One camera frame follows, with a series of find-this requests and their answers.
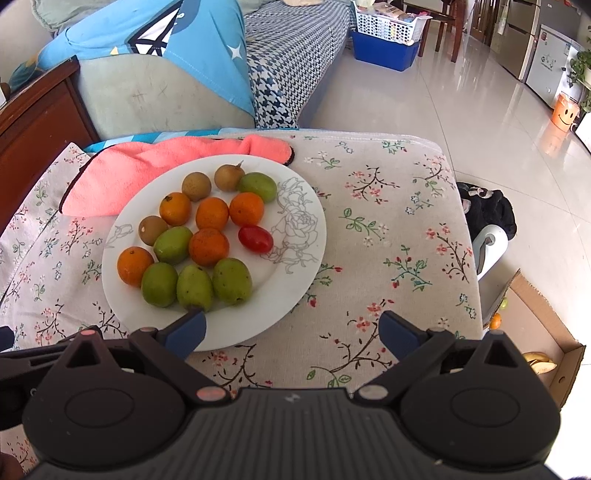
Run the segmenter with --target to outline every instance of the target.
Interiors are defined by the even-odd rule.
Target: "brown fruit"
[[[216,170],[213,181],[223,192],[235,192],[238,189],[238,182],[244,176],[241,168],[242,162],[238,165],[222,165]]]
[[[181,188],[192,202],[198,202],[212,192],[212,182],[204,173],[194,171],[184,178]]]
[[[138,235],[143,243],[151,247],[156,239],[168,230],[168,224],[157,215],[144,218],[138,227]]]

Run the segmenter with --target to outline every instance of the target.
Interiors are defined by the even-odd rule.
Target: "cherry tomato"
[[[245,225],[238,230],[240,243],[257,254],[267,254],[273,248],[273,237],[264,228]]]

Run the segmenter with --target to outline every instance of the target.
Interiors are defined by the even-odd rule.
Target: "smiley face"
[[[573,121],[574,121],[573,117],[574,117],[574,112],[572,111],[572,109],[571,109],[570,113],[569,113],[568,108],[565,108],[564,112],[558,113],[558,118],[560,118],[560,121],[567,126],[570,126],[573,123]]]

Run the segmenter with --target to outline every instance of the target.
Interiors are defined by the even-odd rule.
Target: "white plate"
[[[166,309],[149,305],[138,288],[126,285],[119,278],[116,264],[123,250],[138,245],[153,254],[151,247],[139,239],[140,221],[148,215],[158,215],[160,201],[171,192],[179,192],[189,173],[201,171],[213,179],[219,166],[240,162],[245,172],[265,173],[278,184],[277,200],[265,205],[260,223],[272,233],[275,246],[268,255],[253,254],[238,241],[238,227],[228,221],[223,233],[230,242],[229,256],[246,264],[254,292],[248,302],[238,307],[214,304],[206,315],[207,333],[196,351],[236,345],[258,335],[286,315],[306,293],[318,272],[326,245],[324,211],[312,187],[294,171],[264,158],[250,155],[202,158],[180,165],[146,185],[125,206],[109,232],[103,253],[103,288],[114,314],[130,332],[145,326],[162,329],[185,314],[178,303]],[[211,196],[230,204],[234,195],[221,192],[213,184]],[[194,220],[197,205],[193,204],[187,222],[193,232],[197,231]],[[190,262],[176,265],[177,271]]]

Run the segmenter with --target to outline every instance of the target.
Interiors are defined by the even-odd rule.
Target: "wooden furniture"
[[[456,28],[454,33],[453,51],[452,51],[452,62],[457,61],[457,56],[460,52],[460,45],[462,43],[462,30],[464,28],[464,22],[466,21],[466,0],[442,0],[443,9],[441,12],[419,5],[407,5],[407,12],[419,13],[421,11],[428,12],[433,17],[433,20],[439,22],[439,33],[437,35],[437,44],[435,45],[435,51],[439,51],[441,47],[441,39],[447,25],[447,31],[451,31],[452,27]],[[418,56],[422,57],[425,50],[425,44],[427,42],[427,35],[429,33],[429,27],[431,20],[427,20],[425,28],[423,29],[423,36],[421,37],[421,46],[418,50]]]
[[[58,154],[100,141],[72,77],[71,58],[44,73],[0,109],[0,232]]]

